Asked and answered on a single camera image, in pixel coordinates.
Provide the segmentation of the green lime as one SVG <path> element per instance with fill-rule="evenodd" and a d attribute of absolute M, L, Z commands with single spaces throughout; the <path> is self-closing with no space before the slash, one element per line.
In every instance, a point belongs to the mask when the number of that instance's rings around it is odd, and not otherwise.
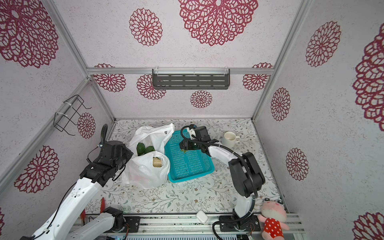
<path fill-rule="evenodd" d="M 148 146 L 145 148 L 144 154 L 154 152 L 154 151 L 155 151 L 155 148 L 153 146 Z"/>

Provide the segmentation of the grey wall shelf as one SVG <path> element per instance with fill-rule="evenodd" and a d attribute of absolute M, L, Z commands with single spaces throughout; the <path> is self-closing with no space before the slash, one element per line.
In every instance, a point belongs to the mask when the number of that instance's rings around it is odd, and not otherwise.
<path fill-rule="evenodd" d="M 227 90 L 230 86 L 230 70 L 217 72 L 188 72 L 152 70 L 152 84 L 156 90 Z"/>

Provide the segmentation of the teal plastic basket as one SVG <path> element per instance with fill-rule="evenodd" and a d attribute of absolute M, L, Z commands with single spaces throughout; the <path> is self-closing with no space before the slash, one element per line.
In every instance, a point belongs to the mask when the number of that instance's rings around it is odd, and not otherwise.
<path fill-rule="evenodd" d="M 165 155 L 170 160 L 169 181 L 180 183 L 213 173 L 215 166 L 211 157 L 202 153 L 201 150 L 181 150 L 179 143 L 182 140 L 180 131 L 175 131 L 165 145 Z"/>

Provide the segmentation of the pink plush toy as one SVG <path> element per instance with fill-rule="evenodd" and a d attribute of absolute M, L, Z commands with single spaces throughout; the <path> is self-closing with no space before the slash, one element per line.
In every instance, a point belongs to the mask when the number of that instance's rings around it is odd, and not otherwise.
<path fill-rule="evenodd" d="M 290 229 L 285 223 L 287 221 L 287 212 L 281 200 L 265 198 L 258 220 L 264 223 L 262 231 L 264 240 L 284 240 L 283 230 L 288 231 Z"/>

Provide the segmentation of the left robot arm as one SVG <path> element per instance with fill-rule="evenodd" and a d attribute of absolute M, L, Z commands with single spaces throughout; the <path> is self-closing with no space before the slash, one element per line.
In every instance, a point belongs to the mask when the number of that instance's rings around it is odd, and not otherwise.
<path fill-rule="evenodd" d="M 100 153 L 80 174 L 62 198 L 58 209 L 29 238 L 31 240 L 94 240 L 101 234 L 124 230 L 126 221 L 121 210 L 108 207 L 90 223 L 72 231 L 78 217 L 90 200 L 123 171 L 133 152 L 120 141 L 100 143 Z"/>

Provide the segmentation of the green avocado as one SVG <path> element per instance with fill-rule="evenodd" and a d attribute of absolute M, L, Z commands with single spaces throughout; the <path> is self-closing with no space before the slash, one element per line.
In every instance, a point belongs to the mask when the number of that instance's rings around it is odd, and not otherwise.
<path fill-rule="evenodd" d="M 137 144 L 137 154 L 138 154 L 138 156 L 142 156 L 142 155 L 144 155 L 145 152 L 146 152 L 146 146 L 145 146 L 145 144 L 143 144 L 143 143 L 138 143 L 138 144 Z"/>

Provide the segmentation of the white ceramic mug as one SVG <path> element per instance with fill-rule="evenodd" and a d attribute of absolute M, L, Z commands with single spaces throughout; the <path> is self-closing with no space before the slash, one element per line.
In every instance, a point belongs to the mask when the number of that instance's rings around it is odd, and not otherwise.
<path fill-rule="evenodd" d="M 222 145 L 231 149 L 235 146 L 235 144 L 239 143 L 240 140 L 241 138 L 239 136 L 237 136 L 233 132 L 228 131 L 224 133 L 224 136 L 222 138 Z"/>

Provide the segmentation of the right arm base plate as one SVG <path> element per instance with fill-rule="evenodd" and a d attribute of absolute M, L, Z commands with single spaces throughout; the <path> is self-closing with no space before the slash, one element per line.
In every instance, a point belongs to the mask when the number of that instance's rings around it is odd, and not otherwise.
<path fill-rule="evenodd" d="M 245 220 L 234 221 L 234 216 L 220 216 L 221 232 L 259 232 L 261 230 L 260 222 L 256 215 L 251 215 Z"/>

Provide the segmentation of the beige round fruit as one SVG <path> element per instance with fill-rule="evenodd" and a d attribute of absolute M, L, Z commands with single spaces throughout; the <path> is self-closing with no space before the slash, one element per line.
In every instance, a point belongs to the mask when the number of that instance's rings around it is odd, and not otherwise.
<path fill-rule="evenodd" d="M 153 158 L 153 167 L 161 168 L 163 166 L 163 161 L 160 158 Z"/>

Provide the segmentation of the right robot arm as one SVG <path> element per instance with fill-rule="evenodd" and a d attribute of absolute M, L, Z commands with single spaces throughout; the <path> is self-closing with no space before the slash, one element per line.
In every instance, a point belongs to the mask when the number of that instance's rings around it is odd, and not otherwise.
<path fill-rule="evenodd" d="M 203 154 L 228 164 L 233 185 L 239 194 L 233 210 L 236 220 L 243 220 L 253 214 L 258 191 L 266 182 L 264 174 L 255 156 L 244 154 L 226 147 L 216 139 L 212 139 L 206 127 L 196 125 L 184 126 L 180 130 L 183 140 L 179 143 L 183 151 L 200 150 Z"/>

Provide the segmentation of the white earbuds case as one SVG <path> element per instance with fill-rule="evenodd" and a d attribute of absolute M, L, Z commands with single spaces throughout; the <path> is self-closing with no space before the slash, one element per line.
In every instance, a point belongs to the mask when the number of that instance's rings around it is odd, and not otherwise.
<path fill-rule="evenodd" d="M 209 217 L 206 213 L 204 213 L 203 211 L 198 211 L 196 213 L 196 218 L 198 219 L 198 221 L 201 223 L 201 224 L 205 224 Z"/>

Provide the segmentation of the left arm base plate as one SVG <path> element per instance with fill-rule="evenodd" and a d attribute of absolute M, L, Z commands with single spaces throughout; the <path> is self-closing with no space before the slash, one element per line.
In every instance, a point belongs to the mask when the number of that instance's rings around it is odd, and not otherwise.
<path fill-rule="evenodd" d="M 124 224 L 121 233 L 137 233 L 139 231 L 141 217 L 124 216 Z"/>

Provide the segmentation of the white plastic bag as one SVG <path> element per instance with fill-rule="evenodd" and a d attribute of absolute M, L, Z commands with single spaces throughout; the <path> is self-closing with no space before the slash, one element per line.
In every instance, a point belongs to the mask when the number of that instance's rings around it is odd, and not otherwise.
<path fill-rule="evenodd" d="M 142 189 L 154 189 L 168 181 L 170 160 L 165 155 L 165 145 L 175 132 L 175 125 L 168 124 L 153 128 L 143 126 L 136 130 L 128 148 L 134 153 L 122 173 L 122 182 Z M 154 152 L 138 156 L 137 144 L 143 143 L 146 147 L 153 146 Z M 153 158 L 163 161 L 161 168 L 153 167 Z"/>

